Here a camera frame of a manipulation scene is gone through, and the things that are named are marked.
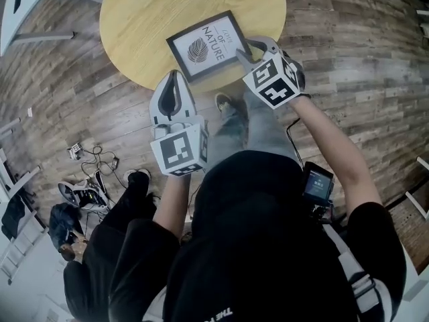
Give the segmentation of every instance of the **leaf illustration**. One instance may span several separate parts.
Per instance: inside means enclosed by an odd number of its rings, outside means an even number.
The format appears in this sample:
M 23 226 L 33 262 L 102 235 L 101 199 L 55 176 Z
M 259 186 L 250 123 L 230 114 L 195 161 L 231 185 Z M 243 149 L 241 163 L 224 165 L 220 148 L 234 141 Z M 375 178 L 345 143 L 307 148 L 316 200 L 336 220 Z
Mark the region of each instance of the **leaf illustration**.
M 193 61 L 193 63 L 201 63 L 207 59 L 208 47 L 206 42 L 199 37 L 194 41 L 188 49 L 188 58 Z

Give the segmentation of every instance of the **framed print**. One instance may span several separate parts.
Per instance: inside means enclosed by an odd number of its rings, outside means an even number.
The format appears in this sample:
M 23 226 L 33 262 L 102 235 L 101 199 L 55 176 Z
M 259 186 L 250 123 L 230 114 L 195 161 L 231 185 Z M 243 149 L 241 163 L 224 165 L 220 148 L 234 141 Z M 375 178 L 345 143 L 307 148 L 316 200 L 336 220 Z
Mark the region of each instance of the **framed print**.
M 251 55 L 231 11 L 215 15 L 167 39 L 188 82 L 237 60 L 236 51 Z

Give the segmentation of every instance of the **round wooden table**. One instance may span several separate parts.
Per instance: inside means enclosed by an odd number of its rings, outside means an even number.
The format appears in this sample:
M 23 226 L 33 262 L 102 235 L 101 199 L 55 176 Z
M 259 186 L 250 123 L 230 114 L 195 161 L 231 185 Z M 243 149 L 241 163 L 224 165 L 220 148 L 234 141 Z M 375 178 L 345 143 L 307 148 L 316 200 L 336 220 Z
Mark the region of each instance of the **round wooden table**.
M 245 37 L 278 40 L 286 20 L 286 0 L 103 0 L 100 33 L 113 64 L 126 77 L 155 89 L 180 69 L 166 39 L 216 14 L 231 10 Z M 193 93 L 231 84 L 245 75 L 236 62 L 190 84 Z

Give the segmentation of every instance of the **black picture frame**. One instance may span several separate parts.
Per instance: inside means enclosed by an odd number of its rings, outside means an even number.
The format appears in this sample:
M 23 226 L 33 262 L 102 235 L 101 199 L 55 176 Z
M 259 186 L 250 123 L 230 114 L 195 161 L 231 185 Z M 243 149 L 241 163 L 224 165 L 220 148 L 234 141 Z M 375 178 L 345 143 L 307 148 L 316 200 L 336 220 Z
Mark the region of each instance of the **black picture frame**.
M 186 28 L 185 30 L 183 30 L 183 31 L 179 32 L 178 34 L 175 34 L 174 36 L 171 36 L 167 39 L 168 46 L 172 50 L 173 55 L 176 58 L 176 60 L 179 64 L 179 67 L 183 72 L 183 75 L 185 76 L 186 80 L 189 83 L 191 83 L 192 81 L 198 80 L 199 78 L 202 78 L 203 76 L 206 76 L 206 75 L 208 75 L 208 74 L 210 74 L 210 73 L 212 73 L 212 72 L 214 72 L 220 68 L 223 68 L 224 66 L 227 66 L 228 64 L 231 64 L 231 63 L 238 61 L 237 57 L 233 57 L 233 58 L 230 58 L 229 60 L 226 60 L 222 63 L 218 63 L 213 67 L 207 68 L 206 70 L 203 70 L 202 72 L 199 72 L 198 74 L 191 75 L 189 73 L 189 70 L 187 69 L 182 57 L 179 55 L 179 51 L 178 51 L 176 45 L 174 44 L 174 41 L 177 40 L 178 38 L 192 32 L 198 28 L 201 28 L 202 26 L 205 26 L 208 23 L 212 23 L 212 22 L 219 20 L 219 19 L 222 19 L 224 17 L 228 17 L 231 24 L 233 24 L 234 30 L 237 33 L 237 35 L 240 39 L 240 42 L 243 45 L 245 52 L 248 53 L 249 55 L 252 55 L 250 47 L 247 44 L 246 39 L 243 35 L 243 32 L 241 31 L 239 24 L 237 23 L 237 20 L 235 19 L 233 12 L 231 10 L 222 12 L 222 13 L 214 15 L 213 17 L 210 17 L 206 20 L 200 21 L 199 23 L 196 23 L 195 25 L 190 26 L 189 28 Z

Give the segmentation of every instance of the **gray pants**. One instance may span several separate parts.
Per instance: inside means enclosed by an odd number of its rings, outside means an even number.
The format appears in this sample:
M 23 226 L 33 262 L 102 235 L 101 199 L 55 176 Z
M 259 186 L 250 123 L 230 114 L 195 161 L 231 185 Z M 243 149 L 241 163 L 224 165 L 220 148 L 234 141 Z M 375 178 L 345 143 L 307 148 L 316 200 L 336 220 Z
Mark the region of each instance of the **gray pants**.
M 250 91 L 246 91 L 244 100 L 249 114 L 247 149 L 287 156 L 299 163 L 295 149 L 273 110 Z M 208 141 L 208 170 L 244 150 L 244 122 L 234 107 L 227 106 L 223 110 L 222 126 Z

